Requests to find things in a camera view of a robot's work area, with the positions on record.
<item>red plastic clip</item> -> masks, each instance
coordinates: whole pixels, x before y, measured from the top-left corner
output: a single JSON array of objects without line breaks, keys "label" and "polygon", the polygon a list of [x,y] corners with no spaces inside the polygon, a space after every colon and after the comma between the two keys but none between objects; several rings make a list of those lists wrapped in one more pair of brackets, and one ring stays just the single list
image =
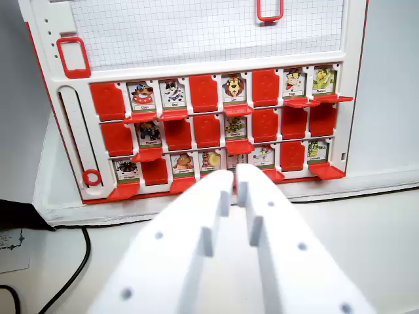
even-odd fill
[{"label": "red plastic clip", "polygon": [[163,148],[140,148],[139,152],[132,158],[132,162],[152,162],[163,155]]},{"label": "red plastic clip", "polygon": [[224,112],[227,116],[247,116],[253,112],[253,108],[247,103],[235,103],[232,105],[224,105]]},{"label": "red plastic clip", "polygon": [[262,169],[263,173],[269,177],[274,183],[281,183],[285,179],[285,175],[275,168]]},{"label": "red plastic clip", "polygon": [[[69,70],[67,68],[67,64],[65,63],[65,58],[64,58],[62,47],[61,47],[63,43],[79,43],[80,44],[81,52],[83,54],[83,59],[84,59],[84,65],[86,66],[86,69]],[[87,59],[86,48],[84,47],[84,42],[81,38],[78,38],[78,37],[60,38],[57,40],[57,48],[58,48],[58,53],[60,54],[61,63],[63,65],[63,69],[64,69],[64,73],[66,77],[68,77],[69,79],[84,79],[86,77],[90,77],[92,72],[90,70],[89,61]]]},{"label": "red plastic clip", "polygon": [[170,193],[178,194],[186,191],[196,182],[195,177],[183,177],[174,178],[172,186],[170,187]]},{"label": "red plastic clip", "polygon": [[315,107],[320,105],[320,101],[311,100],[307,97],[284,99],[283,104],[291,108],[306,108],[306,107]]},{"label": "red plastic clip", "polygon": [[331,180],[343,178],[345,172],[337,169],[336,167],[330,166],[329,162],[322,162],[320,164],[310,164],[308,169],[317,175],[321,180]]},{"label": "red plastic clip", "polygon": [[283,16],[283,0],[280,0],[280,15],[278,16],[262,16],[261,14],[261,0],[256,0],[257,18],[262,22],[274,22]]},{"label": "red plastic clip", "polygon": [[107,197],[107,201],[121,201],[127,200],[134,195],[137,195],[139,190],[139,181],[131,183],[118,184],[117,188]]},{"label": "red plastic clip", "polygon": [[174,120],[182,120],[187,118],[188,110],[186,109],[174,109],[174,110],[165,110],[163,114],[158,118],[159,121],[174,121]]},{"label": "red plastic clip", "polygon": [[148,111],[146,113],[132,113],[132,115],[125,119],[124,123],[140,123],[156,120],[157,113],[155,111]]},{"label": "red plastic clip", "polygon": [[233,139],[225,143],[230,155],[250,154],[255,147],[247,139]]},{"label": "red plastic clip", "polygon": [[337,94],[314,96],[314,100],[320,101],[321,103],[343,103],[344,101],[352,101],[353,99],[350,96],[338,96]]},{"label": "red plastic clip", "polygon": [[[97,176],[98,178],[96,179],[96,181],[89,180],[89,174],[93,174],[93,175]],[[102,182],[102,177],[100,176],[100,172],[98,170],[88,169],[85,172],[83,172],[83,181],[87,185],[95,186],[95,185],[98,185]]]}]

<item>white table surface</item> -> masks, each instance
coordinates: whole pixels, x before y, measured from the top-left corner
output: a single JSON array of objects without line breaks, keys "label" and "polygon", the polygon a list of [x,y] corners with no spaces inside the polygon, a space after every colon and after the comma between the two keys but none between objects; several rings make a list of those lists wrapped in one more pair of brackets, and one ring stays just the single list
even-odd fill
[{"label": "white table surface", "polygon": [[[296,206],[379,313],[405,313],[419,308],[418,200],[419,190],[411,190]],[[86,271],[50,313],[85,313],[146,223],[89,229]],[[222,220],[215,257],[204,265],[197,312],[263,312],[256,251],[247,245],[245,230],[244,210],[234,207]],[[0,274],[0,285],[18,291],[22,313],[37,313],[80,264],[85,245],[80,230],[34,231],[29,237],[29,269]],[[12,298],[2,290],[0,304],[0,314],[14,313]]]}]

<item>red flipped panel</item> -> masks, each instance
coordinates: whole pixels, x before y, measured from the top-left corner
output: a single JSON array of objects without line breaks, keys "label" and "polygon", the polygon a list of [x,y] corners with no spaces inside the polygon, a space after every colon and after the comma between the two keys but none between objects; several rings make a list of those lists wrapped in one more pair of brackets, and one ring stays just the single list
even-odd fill
[{"label": "red flipped panel", "polygon": [[322,103],[310,109],[309,130],[312,136],[332,135],[336,124],[337,110],[332,103]]},{"label": "red flipped panel", "polygon": [[211,75],[197,75],[189,78],[191,100],[194,113],[217,111],[218,93],[217,82]]},{"label": "red flipped panel", "polygon": [[165,159],[159,158],[152,162],[142,162],[141,170],[145,185],[167,184],[168,168]]},{"label": "red flipped panel", "polygon": [[122,122],[101,125],[103,140],[110,157],[131,155],[133,144],[131,130]]},{"label": "red flipped panel", "polygon": [[125,119],[125,105],[122,90],[114,83],[95,83],[90,85],[94,107],[101,121]]},{"label": "red flipped panel", "polygon": [[282,171],[302,170],[304,163],[305,147],[300,141],[281,143],[281,168]]},{"label": "red flipped panel", "polygon": [[220,146],[220,120],[214,114],[195,116],[194,130],[198,148]]},{"label": "red flipped panel", "polygon": [[273,109],[255,110],[252,115],[252,134],[255,142],[276,141],[278,115]]},{"label": "red flipped panel", "polygon": [[298,139],[306,135],[307,112],[303,108],[282,107],[283,139]]},{"label": "red flipped panel", "polygon": [[191,125],[185,120],[164,121],[164,132],[169,150],[191,149]]},{"label": "red flipped panel", "polygon": [[253,71],[252,93],[254,107],[277,105],[280,77],[275,74],[275,70]]}]

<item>red flip-down tile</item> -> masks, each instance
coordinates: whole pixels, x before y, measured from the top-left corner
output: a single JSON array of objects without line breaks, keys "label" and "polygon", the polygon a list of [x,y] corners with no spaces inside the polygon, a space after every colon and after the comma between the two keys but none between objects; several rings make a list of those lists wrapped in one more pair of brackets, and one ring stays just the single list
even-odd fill
[{"label": "red flip-down tile", "polygon": [[168,168],[166,167],[166,160],[163,158],[152,162],[142,162],[141,171],[147,186],[168,183]]},{"label": "red flip-down tile", "polygon": [[164,121],[164,132],[169,150],[191,149],[191,125],[185,120]]},{"label": "red flip-down tile", "polygon": [[329,162],[310,164],[308,165],[308,169],[321,180],[340,179],[345,176],[345,172],[331,166]]},{"label": "red flip-down tile", "polygon": [[298,139],[306,135],[307,112],[303,108],[282,107],[283,139]]},{"label": "red flip-down tile", "polygon": [[188,117],[187,109],[164,110],[163,114],[158,118],[159,121],[182,120]]},{"label": "red flip-down tile", "polygon": [[276,141],[278,114],[273,109],[258,109],[252,115],[252,134],[255,142]]},{"label": "red flip-down tile", "polygon": [[306,108],[320,105],[320,101],[311,100],[307,97],[284,99],[283,104],[291,108]]},{"label": "red flip-down tile", "polygon": [[125,104],[122,90],[114,83],[94,83],[90,85],[93,104],[101,121],[125,119]]},{"label": "red flip-down tile", "polygon": [[172,186],[170,187],[170,193],[177,194],[186,191],[196,182],[195,177],[182,177],[174,178]]},{"label": "red flip-down tile", "polygon": [[280,164],[282,171],[303,169],[305,147],[300,141],[281,143]]},{"label": "red flip-down tile", "polygon": [[139,190],[139,182],[120,183],[106,199],[107,201],[127,200],[134,195],[137,195]]},{"label": "red flip-down tile", "polygon": [[337,94],[314,96],[314,100],[320,101],[321,103],[343,103],[344,101],[352,101],[353,99],[350,96],[338,96]]},{"label": "red flip-down tile", "polygon": [[103,140],[110,157],[131,155],[133,142],[131,130],[122,122],[101,124]]},{"label": "red flip-down tile", "polygon": [[140,123],[156,120],[157,113],[155,111],[147,111],[145,113],[132,113],[132,115],[125,119],[124,123]]},{"label": "red flip-down tile", "polygon": [[233,103],[224,105],[224,112],[227,116],[247,116],[253,112],[253,108],[249,107],[247,103]]},{"label": "red flip-down tile", "polygon": [[162,155],[163,148],[161,147],[141,148],[132,158],[132,162],[152,162],[159,159]]},{"label": "red flip-down tile", "polygon": [[189,78],[191,101],[194,113],[217,111],[218,93],[217,82],[211,75],[196,75]]},{"label": "red flip-down tile", "polygon": [[253,71],[252,94],[254,107],[278,104],[280,77],[274,69]]},{"label": "red flip-down tile", "polygon": [[336,125],[337,110],[332,103],[322,103],[310,109],[308,129],[312,136],[332,135]]},{"label": "red flip-down tile", "polygon": [[220,146],[220,120],[214,114],[194,116],[194,130],[198,148]]},{"label": "red flip-down tile", "polygon": [[284,180],[285,175],[280,173],[275,168],[262,169],[263,173],[267,175],[274,183],[280,183]]},{"label": "red flip-down tile", "polygon": [[230,155],[250,154],[255,147],[247,139],[226,141],[225,146]]}]

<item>screw hole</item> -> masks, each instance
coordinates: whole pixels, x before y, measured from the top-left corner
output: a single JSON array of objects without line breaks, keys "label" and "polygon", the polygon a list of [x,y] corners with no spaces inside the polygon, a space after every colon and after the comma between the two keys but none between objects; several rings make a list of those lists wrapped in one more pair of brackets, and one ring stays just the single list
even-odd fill
[{"label": "screw hole", "polygon": [[300,251],[307,251],[307,245],[303,242],[298,245]]},{"label": "screw hole", "polygon": [[350,314],[350,313],[352,313],[352,308],[350,307],[350,305],[349,305],[349,304],[346,304],[346,303],[344,303],[344,304],[342,304],[342,305],[341,305],[340,310],[341,310],[343,313],[345,313],[345,314]]},{"label": "screw hole", "polygon": [[122,290],[121,297],[123,300],[129,300],[132,297],[132,290],[130,288],[125,288]]}]

